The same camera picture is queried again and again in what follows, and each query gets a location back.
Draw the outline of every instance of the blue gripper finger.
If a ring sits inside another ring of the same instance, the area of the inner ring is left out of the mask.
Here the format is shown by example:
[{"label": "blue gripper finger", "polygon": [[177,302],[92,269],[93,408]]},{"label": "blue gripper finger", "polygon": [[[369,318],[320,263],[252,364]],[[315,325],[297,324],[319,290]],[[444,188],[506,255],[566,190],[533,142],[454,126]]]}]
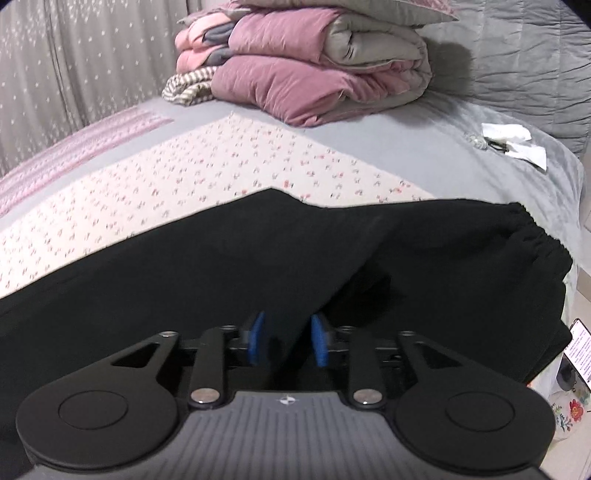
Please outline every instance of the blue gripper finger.
[{"label": "blue gripper finger", "polygon": [[312,315],[311,319],[312,345],[314,347],[314,356],[318,367],[328,367],[329,349],[326,345],[326,335],[322,326],[322,321],[318,315]]},{"label": "blue gripper finger", "polygon": [[253,366],[258,365],[258,347],[264,322],[265,312],[261,312],[256,317],[255,323],[252,325],[252,329],[248,335],[248,362]]}]

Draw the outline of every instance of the metal screw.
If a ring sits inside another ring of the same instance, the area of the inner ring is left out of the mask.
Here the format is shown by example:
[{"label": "metal screw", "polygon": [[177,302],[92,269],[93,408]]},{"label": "metal screw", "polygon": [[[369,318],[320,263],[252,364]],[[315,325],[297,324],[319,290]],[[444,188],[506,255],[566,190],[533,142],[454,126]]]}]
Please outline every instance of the metal screw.
[{"label": "metal screw", "polygon": [[198,388],[191,392],[191,400],[197,403],[213,403],[220,398],[220,392],[215,388]]},{"label": "metal screw", "polygon": [[362,388],[353,394],[353,400],[362,405],[375,405],[380,403],[382,399],[382,394],[373,388]]}]

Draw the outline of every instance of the gray ridged plate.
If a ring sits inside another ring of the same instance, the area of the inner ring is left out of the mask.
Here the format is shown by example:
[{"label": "gray ridged plate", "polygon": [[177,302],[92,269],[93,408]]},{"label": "gray ridged plate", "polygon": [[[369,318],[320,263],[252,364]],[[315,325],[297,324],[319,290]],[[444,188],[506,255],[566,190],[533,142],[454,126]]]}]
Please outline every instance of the gray ridged plate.
[{"label": "gray ridged plate", "polygon": [[[376,413],[336,393],[238,393],[218,410],[192,413],[150,458],[118,471],[64,473],[39,466],[25,480],[459,480],[419,459]],[[530,468],[502,480],[543,480]]]}]

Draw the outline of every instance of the smartphone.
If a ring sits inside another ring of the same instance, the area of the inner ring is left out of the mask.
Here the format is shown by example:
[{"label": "smartphone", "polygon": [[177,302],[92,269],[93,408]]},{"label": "smartphone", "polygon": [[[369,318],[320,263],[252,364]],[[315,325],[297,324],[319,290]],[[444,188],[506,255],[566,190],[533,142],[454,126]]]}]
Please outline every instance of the smartphone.
[{"label": "smartphone", "polygon": [[591,388],[591,332],[580,319],[570,326],[573,340],[564,351],[579,377]]}]

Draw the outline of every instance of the folded blanket stack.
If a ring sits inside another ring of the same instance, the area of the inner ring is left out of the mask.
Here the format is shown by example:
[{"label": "folded blanket stack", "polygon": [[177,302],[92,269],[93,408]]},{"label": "folded blanket stack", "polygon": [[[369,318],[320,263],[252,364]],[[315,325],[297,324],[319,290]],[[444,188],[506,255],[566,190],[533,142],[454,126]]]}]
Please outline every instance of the folded blanket stack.
[{"label": "folded blanket stack", "polygon": [[180,53],[177,74],[192,72],[202,66],[222,65],[232,56],[228,39],[235,25],[223,12],[213,12],[181,30],[174,40]]},{"label": "folded blanket stack", "polygon": [[[177,71],[211,65],[215,52],[228,49],[224,61],[215,63],[221,66],[211,81],[212,95],[257,105],[296,127],[419,98],[431,68],[414,28],[456,20],[447,0],[244,1],[248,5],[234,3],[201,16],[179,34],[177,46],[185,50]],[[229,35],[220,34],[218,41],[218,28]]]}]

